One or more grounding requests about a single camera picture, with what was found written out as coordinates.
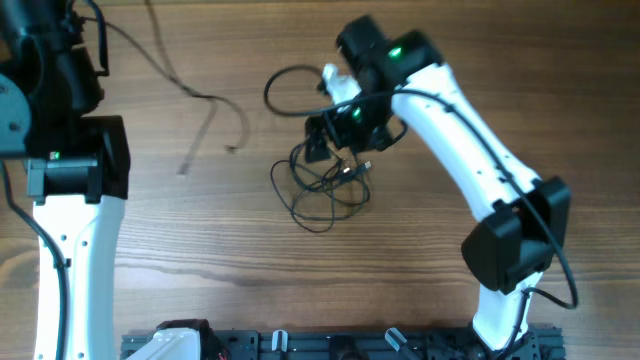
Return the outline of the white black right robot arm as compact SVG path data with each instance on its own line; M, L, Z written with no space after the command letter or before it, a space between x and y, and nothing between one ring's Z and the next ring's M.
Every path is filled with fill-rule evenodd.
M431 149L454 180L476 227L461 246L479 281L474 333L491 353L506 355L527 332L530 297L551 262L562 258L570 191L541 179L490 130L458 86L451 67L417 30L387 37L368 16L348 23L336 40L349 66L322 70L333 108L305 125L305 158L332 149L383 151L397 117Z

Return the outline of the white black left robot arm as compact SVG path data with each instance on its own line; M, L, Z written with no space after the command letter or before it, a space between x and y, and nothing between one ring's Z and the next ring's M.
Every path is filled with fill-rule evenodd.
M112 359L114 260L131 158L123 119L99 116L110 73L106 22L97 14L99 57L85 47L69 1L3 0L1 158L26 164L39 239L34 355Z

